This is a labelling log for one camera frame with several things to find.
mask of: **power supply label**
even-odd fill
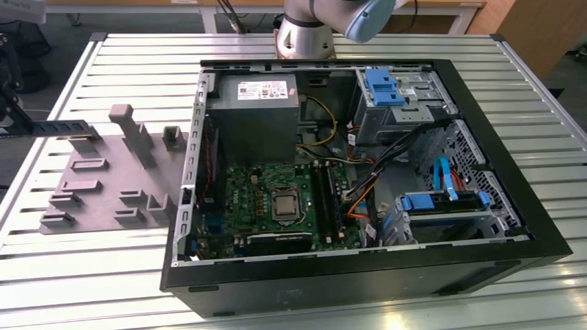
[[[243,81],[239,100],[275,100],[289,98],[286,81]]]

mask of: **chip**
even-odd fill
[[[275,214],[294,215],[295,214],[295,198],[294,196],[275,197]]]

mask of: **green motherboard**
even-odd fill
[[[310,251],[342,250],[361,246],[360,228],[354,219],[346,219],[348,205],[341,203],[342,192],[349,189],[344,164],[329,164],[329,182],[335,193],[330,202],[337,203],[342,227],[325,234],[329,226],[322,221],[318,208],[323,203],[315,198],[317,164],[234,166],[227,169],[226,212],[219,221],[221,234],[227,239],[213,247],[213,258],[243,256],[237,247],[239,240],[265,233],[307,233],[313,235]]]

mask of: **cpu socket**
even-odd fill
[[[290,226],[301,219],[301,203],[298,189],[294,187],[277,188],[271,192],[274,220],[283,226]]]

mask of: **desk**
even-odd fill
[[[361,46],[337,36],[335,47],[341,58],[454,61],[574,255],[465,296],[206,321],[159,291],[167,229],[38,232],[73,151],[65,140],[38,139],[0,205],[3,327],[585,329],[587,139],[510,46],[486,36],[402,34]],[[89,44],[50,119],[85,119],[102,135],[121,134],[109,109],[131,103],[150,131],[189,131],[201,60],[274,57],[267,34],[111,34]]]
[[[283,0],[233,0],[231,3],[238,13],[283,13]],[[205,33],[218,33],[217,14],[223,13],[217,0],[49,0],[47,4],[47,11],[61,14],[199,13]],[[465,34],[478,8],[485,5],[486,0],[420,0],[418,15],[456,16],[449,34]],[[394,15],[414,15],[413,6],[414,2],[409,2]]]

